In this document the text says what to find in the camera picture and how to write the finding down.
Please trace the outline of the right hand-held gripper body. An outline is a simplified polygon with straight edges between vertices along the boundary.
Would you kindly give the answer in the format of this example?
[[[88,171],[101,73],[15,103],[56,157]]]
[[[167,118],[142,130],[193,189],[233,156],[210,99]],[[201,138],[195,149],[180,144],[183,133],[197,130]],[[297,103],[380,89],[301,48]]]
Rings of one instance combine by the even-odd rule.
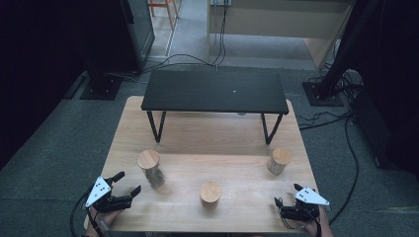
[[[319,216],[319,207],[329,206],[330,202],[311,188],[303,188],[294,194],[295,203],[279,208],[283,219],[311,221]]]

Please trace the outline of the tall glass jar wooden lid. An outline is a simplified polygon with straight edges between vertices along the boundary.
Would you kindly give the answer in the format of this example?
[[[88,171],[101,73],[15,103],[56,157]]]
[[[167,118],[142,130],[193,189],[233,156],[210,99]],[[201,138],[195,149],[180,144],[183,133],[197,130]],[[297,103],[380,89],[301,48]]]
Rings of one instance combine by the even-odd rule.
[[[164,185],[165,175],[160,167],[160,156],[155,150],[142,151],[137,158],[137,165],[152,188]]]

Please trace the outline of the black monitor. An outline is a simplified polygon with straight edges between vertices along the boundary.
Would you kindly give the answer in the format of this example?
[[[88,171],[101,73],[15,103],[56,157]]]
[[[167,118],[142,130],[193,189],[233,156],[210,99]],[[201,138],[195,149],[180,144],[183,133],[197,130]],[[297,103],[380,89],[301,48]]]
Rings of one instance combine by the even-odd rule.
[[[148,59],[155,40],[148,0],[121,0],[131,51],[133,52],[133,72],[141,72]]]

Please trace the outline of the short jar with red contents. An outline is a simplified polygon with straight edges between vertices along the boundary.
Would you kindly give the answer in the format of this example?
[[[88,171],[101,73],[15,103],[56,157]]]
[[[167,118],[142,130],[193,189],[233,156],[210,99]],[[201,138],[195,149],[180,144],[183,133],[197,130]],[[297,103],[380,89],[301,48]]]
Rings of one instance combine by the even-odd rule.
[[[221,197],[221,186],[216,182],[205,182],[200,189],[200,199],[206,208],[213,208]]]

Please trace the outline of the black slanted stand with base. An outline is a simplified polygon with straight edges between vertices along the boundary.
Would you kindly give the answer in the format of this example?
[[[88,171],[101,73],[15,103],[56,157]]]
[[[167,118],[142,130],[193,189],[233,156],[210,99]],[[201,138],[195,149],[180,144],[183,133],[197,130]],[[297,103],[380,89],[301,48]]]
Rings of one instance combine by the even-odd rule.
[[[377,54],[382,38],[382,18],[387,0],[355,0],[334,62],[319,81],[303,82],[312,106],[342,107],[338,94],[360,85],[338,87],[348,70],[359,71]]]

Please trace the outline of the glass jar with pale grains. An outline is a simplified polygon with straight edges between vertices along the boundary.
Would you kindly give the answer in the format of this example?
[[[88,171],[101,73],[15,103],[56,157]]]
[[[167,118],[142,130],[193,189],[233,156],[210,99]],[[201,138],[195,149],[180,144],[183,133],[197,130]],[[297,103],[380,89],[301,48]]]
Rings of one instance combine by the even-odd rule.
[[[286,148],[276,148],[272,151],[271,157],[267,162],[268,171],[275,175],[281,175],[292,161],[292,155]]]

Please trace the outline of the black stand with square base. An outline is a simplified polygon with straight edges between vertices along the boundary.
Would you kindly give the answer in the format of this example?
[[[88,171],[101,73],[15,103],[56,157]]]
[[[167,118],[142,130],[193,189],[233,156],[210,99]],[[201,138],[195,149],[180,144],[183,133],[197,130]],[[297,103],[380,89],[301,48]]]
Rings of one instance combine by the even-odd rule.
[[[123,79],[118,76],[108,75],[95,67],[87,69],[89,82],[82,92],[81,100],[107,100],[116,98]]]

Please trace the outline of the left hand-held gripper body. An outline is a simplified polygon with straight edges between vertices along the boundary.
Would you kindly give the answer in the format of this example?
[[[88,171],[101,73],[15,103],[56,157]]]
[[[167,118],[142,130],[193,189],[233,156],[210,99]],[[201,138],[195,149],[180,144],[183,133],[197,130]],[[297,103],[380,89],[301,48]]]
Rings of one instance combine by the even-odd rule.
[[[112,184],[114,181],[114,178],[104,179],[99,176],[87,197],[85,206],[93,206],[98,212],[102,213],[130,208],[131,196],[114,197],[112,195]]]

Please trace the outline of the dark curtain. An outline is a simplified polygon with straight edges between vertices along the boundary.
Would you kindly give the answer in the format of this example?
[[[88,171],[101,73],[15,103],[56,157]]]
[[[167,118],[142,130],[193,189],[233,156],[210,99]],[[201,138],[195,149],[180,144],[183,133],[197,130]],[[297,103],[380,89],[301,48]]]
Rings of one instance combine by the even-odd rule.
[[[73,0],[0,0],[0,170],[84,69],[69,30]]]
[[[384,154],[419,179],[419,0],[378,0],[358,52],[357,71],[389,131]]]

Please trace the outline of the black flat floor bar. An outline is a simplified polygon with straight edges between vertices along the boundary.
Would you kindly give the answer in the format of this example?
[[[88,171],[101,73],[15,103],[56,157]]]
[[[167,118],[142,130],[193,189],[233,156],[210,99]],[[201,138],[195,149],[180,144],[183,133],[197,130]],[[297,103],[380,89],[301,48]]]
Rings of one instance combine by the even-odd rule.
[[[85,79],[84,76],[79,76],[75,80],[75,82],[70,86],[70,88],[67,90],[63,98],[66,100],[72,99],[75,93],[77,92],[77,90],[79,89],[79,87],[82,85],[84,79]]]

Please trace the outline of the black shelf with metal legs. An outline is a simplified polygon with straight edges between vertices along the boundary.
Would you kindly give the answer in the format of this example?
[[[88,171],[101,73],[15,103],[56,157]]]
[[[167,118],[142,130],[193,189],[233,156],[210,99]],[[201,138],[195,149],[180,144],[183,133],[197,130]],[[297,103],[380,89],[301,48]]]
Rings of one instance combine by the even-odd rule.
[[[290,109],[276,73],[171,71],[150,74],[141,109],[147,113],[154,139],[161,140],[165,119],[160,112],[267,114],[277,117],[272,129],[263,128],[265,142],[274,138],[282,117]]]

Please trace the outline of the person's right hand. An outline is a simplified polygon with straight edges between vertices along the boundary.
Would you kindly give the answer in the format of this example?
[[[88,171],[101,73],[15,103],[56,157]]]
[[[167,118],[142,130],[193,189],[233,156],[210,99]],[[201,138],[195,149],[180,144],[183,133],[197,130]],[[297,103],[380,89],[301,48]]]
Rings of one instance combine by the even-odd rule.
[[[329,225],[329,221],[327,219],[327,215],[323,207],[319,207],[319,217],[317,218],[317,222],[320,224],[321,232],[322,231],[332,232],[332,229]],[[311,222],[297,221],[296,224],[300,228],[302,228],[307,234],[309,234],[311,237],[314,237],[314,234],[318,233],[317,224],[315,221],[311,221]]]

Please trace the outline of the person's left hand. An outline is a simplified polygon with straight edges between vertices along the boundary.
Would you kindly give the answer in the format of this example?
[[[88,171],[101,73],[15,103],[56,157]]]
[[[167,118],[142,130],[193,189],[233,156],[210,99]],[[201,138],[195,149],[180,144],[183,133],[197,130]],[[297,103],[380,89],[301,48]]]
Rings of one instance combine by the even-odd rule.
[[[95,221],[103,228],[109,228],[116,218],[122,213],[121,210],[111,212],[98,212],[96,209],[92,209],[91,213]]]

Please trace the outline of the light wooden desk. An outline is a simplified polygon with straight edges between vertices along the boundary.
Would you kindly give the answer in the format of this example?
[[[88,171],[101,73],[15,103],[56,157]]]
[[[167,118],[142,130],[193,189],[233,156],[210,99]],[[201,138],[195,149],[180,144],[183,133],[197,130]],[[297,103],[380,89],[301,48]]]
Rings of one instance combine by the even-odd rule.
[[[322,67],[345,31],[355,0],[232,0],[208,5],[209,34],[226,22],[228,35],[301,38],[314,65]]]

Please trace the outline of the orange wooden chair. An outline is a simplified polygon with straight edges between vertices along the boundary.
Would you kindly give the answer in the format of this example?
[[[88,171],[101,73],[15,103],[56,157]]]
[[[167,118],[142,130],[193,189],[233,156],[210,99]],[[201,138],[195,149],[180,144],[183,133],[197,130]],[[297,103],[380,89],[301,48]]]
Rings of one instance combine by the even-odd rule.
[[[177,0],[147,0],[151,16],[155,16],[155,8],[164,8],[167,12],[171,30],[175,29],[176,20],[179,18]]]

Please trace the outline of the black box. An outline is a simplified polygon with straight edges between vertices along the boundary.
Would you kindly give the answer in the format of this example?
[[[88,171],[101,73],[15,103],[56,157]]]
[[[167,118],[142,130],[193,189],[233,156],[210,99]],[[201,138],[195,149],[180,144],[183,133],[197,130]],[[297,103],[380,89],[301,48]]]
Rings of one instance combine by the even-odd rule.
[[[356,123],[371,144],[376,166],[385,170],[395,169],[395,165],[385,154],[390,132],[368,94],[360,93],[351,103],[351,110],[355,115]]]

